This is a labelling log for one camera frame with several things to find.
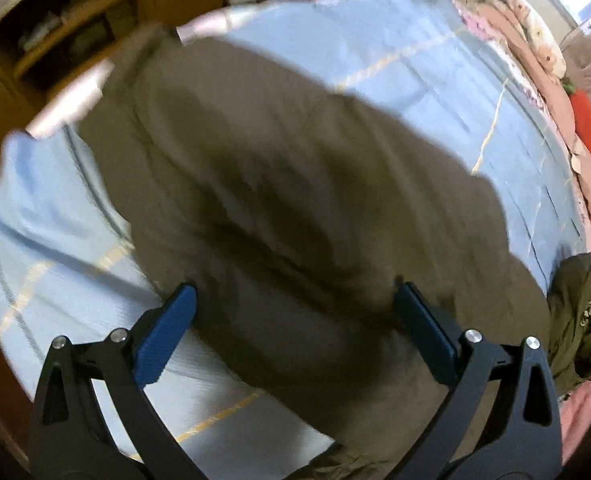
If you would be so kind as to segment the light blue plaid bedsheet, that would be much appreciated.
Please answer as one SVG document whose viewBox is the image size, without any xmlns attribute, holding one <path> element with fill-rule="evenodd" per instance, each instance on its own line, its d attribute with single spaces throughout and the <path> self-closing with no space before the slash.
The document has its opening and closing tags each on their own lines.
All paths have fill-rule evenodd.
<svg viewBox="0 0 591 480">
<path fill-rule="evenodd" d="M 562 259 L 591 250 L 567 147 L 513 77 L 508 56 L 471 32 L 452 0 L 247 6 L 204 15 L 179 36 L 225 38 L 406 120 L 494 185 L 510 250 L 539 286 Z M 127 223 L 73 133 L 111 67 L 86 70 L 2 149 L 0 348 L 27 394 L 57 332 L 101 336 L 154 303 Z"/>
</svg>

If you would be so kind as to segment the orange red pillow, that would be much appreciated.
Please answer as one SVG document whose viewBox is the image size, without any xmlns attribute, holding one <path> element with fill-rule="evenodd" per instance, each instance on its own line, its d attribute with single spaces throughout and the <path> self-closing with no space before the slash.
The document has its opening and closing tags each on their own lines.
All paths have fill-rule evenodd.
<svg viewBox="0 0 591 480">
<path fill-rule="evenodd" d="M 591 100 L 584 90 L 576 89 L 570 96 L 576 133 L 591 153 Z"/>
</svg>

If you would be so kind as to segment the pink floral quilt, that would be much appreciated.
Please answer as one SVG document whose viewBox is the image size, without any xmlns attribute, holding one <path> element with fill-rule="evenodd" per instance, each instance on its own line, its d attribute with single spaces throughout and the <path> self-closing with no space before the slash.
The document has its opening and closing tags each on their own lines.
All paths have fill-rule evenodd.
<svg viewBox="0 0 591 480">
<path fill-rule="evenodd" d="M 567 62 L 553 33 L 527 0 L 453 3 L 471 32 L 508 56 L 513 77 L 567 147 L 591 222 L 591 153 L 576 133 L 570 102 L 581 88 L 567 76 Z"/>
</svg>

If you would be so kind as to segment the pink folded blanket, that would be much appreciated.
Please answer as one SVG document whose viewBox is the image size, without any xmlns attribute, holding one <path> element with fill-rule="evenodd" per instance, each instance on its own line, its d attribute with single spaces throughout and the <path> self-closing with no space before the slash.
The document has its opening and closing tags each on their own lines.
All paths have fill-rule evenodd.
<svg viewBox="0 0 591 480">
<path fill-rule="evenodd" d="M 591 382 L 583 382 L 560 404 L 562 465 L 568 463 L 591 426 Z"/>
</svg>

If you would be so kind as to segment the wooden shelf cabinet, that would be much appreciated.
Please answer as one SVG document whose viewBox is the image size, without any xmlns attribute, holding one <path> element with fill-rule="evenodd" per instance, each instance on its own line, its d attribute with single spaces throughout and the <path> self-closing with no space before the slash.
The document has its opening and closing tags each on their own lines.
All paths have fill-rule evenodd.
<svg viewBox="0 0 591 480">
<path fill-rule="evenodd" d="M 225 0 L 0 0 L 0 130 L 49 98 L 140 26 L 181 25 Z"/>
</svg>

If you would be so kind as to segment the olive brown puffer coat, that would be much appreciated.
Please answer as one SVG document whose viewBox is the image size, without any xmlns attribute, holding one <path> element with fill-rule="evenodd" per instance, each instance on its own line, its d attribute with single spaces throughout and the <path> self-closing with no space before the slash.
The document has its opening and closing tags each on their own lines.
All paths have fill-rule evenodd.
<svg viewBox="0 0 591 480">
<path fill-rule="evenodd" d="M 591 254 L 543 292 L 493 185 L 360 99 L 149 28 L 78 133 L 146 278 L 195 284 L 201 339 L 333 440 L 302 479 L 383 478 L 444 399 L 394 318 L 396 278 L 490 340 L 538 336 L 559 393 L 591 378 Z"/>
</svg>

